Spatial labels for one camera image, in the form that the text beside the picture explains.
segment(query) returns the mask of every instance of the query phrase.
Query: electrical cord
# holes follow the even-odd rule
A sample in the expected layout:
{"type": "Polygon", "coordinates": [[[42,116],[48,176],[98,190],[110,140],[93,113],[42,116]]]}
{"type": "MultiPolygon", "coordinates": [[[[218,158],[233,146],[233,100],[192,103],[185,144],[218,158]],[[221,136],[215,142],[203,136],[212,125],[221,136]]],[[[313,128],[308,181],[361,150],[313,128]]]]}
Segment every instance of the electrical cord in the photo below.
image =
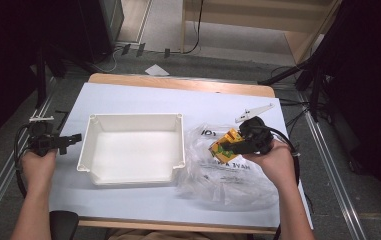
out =
{"type": "MultiPolygon", "coordinates": [[[[292,68],[292,67],[290,67],[290,66],[281,66],[281,67],[276,67],[276,68],[274,68],[273,70],[271,70],[271,72],[270,72],[270,78],[273,78],[274,76],[273,76],[273,73],[275,72],[275,71],[277,71],[277,70],[279,70],[279,69],[282,69],[282,68],[292,68]]],[[[296,73],[295,74],[293,74],[293,77],[294,77],[294,79],[295,80],[297,80],[297,78],[296,78],[296,73]]]]}
{"type": "Polygon", "coordinates": [[[309,102],[299,102],[291,99],[286,98],[279,98],[281,106],[296,106],[296,105],[309,105],[309,102]]]}
{"type": "MultiPolygon", "coordinates": [[[[191,4],[192,4],[193,9],[195,9],[194,0],[191,1],[191,4]]],[[[196,11],[193,11],[193,19],[196,19],[196,11]]],[[[196,35],[199,35],[199,32],[196,29],[196,22],[195,21],[193,21],[193,30],[194,30],[194,33],[196,35]]]]}
{"type": "Polygon", "coordinates": [[[315,214],[314,204],[312,203],[311,198],[305,192],[303,194],[305,195],[305,198],[308,200],[309,205],[311,206],[311,213],[315,214]]]}
{"type": "Polygon", "coordinates": [[[112,53],[112,58],[113,58],[113,61],[114,61],[114,63],[115,63],[115,65],[113,66],[112,69],[104,70],[104,69],[102,69],[102,68],[96,66],[95,64],[93,64],[93,67],[97,68],[98,70],[100,70],[100,71],[102,71],[102,72],[104,72],[104,73],[110,73],[110,72],[112,72],[112,71],[115,70],[116,67],[117,67],[117,61],[116,61],[116,58],[115,58],[115,53],[119,52],[121,49],[123,49],[123,47],[120,47],[120,48],[116,48],[116,47],[115,47],[115,51],[112,53]]]}
{"type": "Polygon", "coordinates": [[[292,135],[292,132],[293,132],[293,129],[294,127],[296,126],[296,123],[297,121],[305,114],[309,111],[308,108],[305,108],[304,110],[302,110],[301,113],[299,113],[296,117],[294,117],[293,119],[291,119],[290,121],[288,121],[286,123],[286,127],[289,127],[290,125],[292,125],[292,127],[290,128],[290,131],[289,131],[289,137],[292,135]]]}
{"type": "Polygon", "coordinates": [[[29,128],[29,124],[24,124],[18,129],[18,131],[16,132],[16,135],[15,135],[15,142],[13,144],[13,157],[14,157],[15,168],[16,168],[16,170],[15,170],[16,182],[17,182],[18,188],[21,191],[21,194],[24,198],[27,196],[27,190],[25,188],[25,184],[24,184],[24,181],[22,180],[22,176],[21,176],[22,167],[21,167],[21,163],[20,163],[20,158],[21,158],[22,154],[24,154],[24,152],[28,148],[24,148],[21,151],[21,153],[18,154],[18,142],[19,142],[19,135],[21,135],[22,131],[24,131],[28,128],[29,128]]]}
{"type": "Polygon", "coordinates": [[[204,3],[204,0],[202,0],[201,3],[200,3],[199,21],[198,21],[198,25],[197,25],[197,41],[196,41],[196,44],[194,45],[194,47],[190,51],[186,51],[186,52],[183,52],[183,53],[181,53],[181,52],[170,52],[170,53],[189,54],[189,53],[193,52],[194,49],[196,49],[197,46],[199,45],[199,40],[200,40],[200,22],[202,20],[203,3],[204,3]]]}

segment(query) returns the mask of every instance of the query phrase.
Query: right hand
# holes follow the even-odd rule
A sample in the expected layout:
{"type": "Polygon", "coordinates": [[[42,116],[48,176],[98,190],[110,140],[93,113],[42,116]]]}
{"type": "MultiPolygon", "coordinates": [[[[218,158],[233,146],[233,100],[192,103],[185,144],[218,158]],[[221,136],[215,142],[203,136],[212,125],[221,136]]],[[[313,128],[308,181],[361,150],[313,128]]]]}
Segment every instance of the right hand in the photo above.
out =
{"type": "Polygon", "coordinates": [[[28,193],[48,194],[55,170],[57,149],[51,149],[44,157],[27,152],[22,157],[24,175],[28,182],[28,193]]]}
{"type": "Polygon", "coordinates": [[[287,144],[273,140],[271,151],[266,155],[251,153],[242,155],[247,160],[261,166],[265,175],[280,190],[296,184],[293,157],[287,144]]]}

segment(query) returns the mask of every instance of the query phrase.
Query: clear plastic bag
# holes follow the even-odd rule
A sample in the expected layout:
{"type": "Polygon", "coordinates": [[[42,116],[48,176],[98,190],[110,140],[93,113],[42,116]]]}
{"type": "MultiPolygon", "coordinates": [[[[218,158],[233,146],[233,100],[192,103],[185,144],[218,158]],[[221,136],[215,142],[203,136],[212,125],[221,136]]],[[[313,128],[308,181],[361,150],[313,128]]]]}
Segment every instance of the clear plastic bag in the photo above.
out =
{"type": "Polygon", "coordinates": [[[261,167],[237,156],[220,163],[209,146],[235,126],[203,124],[185,133],[186,168],[178,178],[178,190],[223,205],[267,208],[278,201],[277,189],[261,167]]]}

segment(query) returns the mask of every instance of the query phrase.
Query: white table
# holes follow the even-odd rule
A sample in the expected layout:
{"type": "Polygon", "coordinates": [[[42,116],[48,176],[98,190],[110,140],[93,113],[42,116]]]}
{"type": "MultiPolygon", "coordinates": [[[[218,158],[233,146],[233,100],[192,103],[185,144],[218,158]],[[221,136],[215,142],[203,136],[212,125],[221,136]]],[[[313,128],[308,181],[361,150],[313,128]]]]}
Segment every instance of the white table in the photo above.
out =
{"type": "MultiPolygon", "coordinates": [[[[279,101],[271,98],[274,95],[269,87],[102,74],[93,75],[89,82],[81,90],[62,135],[81,133],[84,136],[91,114],[182,113],[185,130],[204,122],[238,126],[234,118],[245,109],[269,103],[276,107],[262,114],[262,119],[267,126],[286,132],[279,101]]],[[[279,224],[278,203],[269,209],[223,207],[179,197],[174,186],[97,187],[86,173],[76,170],[81,147],[82,142],[77,143],[68,148],[68,154],[58,156],[50,195],[50,210],[76,212],[80,216],[80,225],[272,233],[279,224]]],[[[305,198],[302,199],[307,209],[305,198]]]]}

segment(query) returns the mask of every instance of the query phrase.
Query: wooden furniture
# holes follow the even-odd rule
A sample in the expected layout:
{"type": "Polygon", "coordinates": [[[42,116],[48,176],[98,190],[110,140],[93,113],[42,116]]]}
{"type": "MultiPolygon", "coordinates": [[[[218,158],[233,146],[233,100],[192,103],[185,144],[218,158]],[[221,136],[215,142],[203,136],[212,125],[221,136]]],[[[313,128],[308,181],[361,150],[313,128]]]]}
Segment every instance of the wooden furniture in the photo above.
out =
{"type": "MultiPolygon", "coordinates": [[[[285,31],[293,58],[296,63],[300,63],[309,55],[318,36],[327,32],[340,2],[341,0],[209,0],[204,1],[201,21],[285,31]]],[[[200,3],[201,0],[185,0],[183,3],[182,52],[185,52],[185,21],[199,20],[200,3]]]]}
{"type": "MultiPolygon", "coordinates": [[[[84,85],[62,134],[78,131],[85,135],[88,114],[95,111],[113,114],[179,110],[188,129],[194,123],[218,120],[218,115],[221,115],[220,121],[229,119],[229,115],[240,115],[243,105],[262,106],[265,102],[274,102],[279,106],[278,99],[273,97],[273,90],[267,86],[94,74],[84,85]],[[222,111],[217,107],[221,104],[225,104],[222,111]]],[[[281,109],[275,107],[269,111],[269,117],[265,115],[264,120],[285,131],[281,109]]],[[[58,157],[50,197],[51,210],[78,213],[81,226],[232,233],[274,233],[278,226],[278,203],[261,210],[212,211],[212,205],[177,198],[176,188],[172,186],[100,189],[91,183],[86,173],[76,171],[81,146],[82,143],[70,146],[67,155],[58,157]]]]}
{"type": "Polygon", "coordinates": [[[154,88],[184,89],[193,91],[241,94],[259,97],[275,97],[271,87],[259,85],[244,85],[235,83],[221,83],[203,80],[174,79],[148,77],[140,75],[110,75],[93,74],[88,80],[90,83],[118,84],[126,86],[141,86],[154,88]]]}

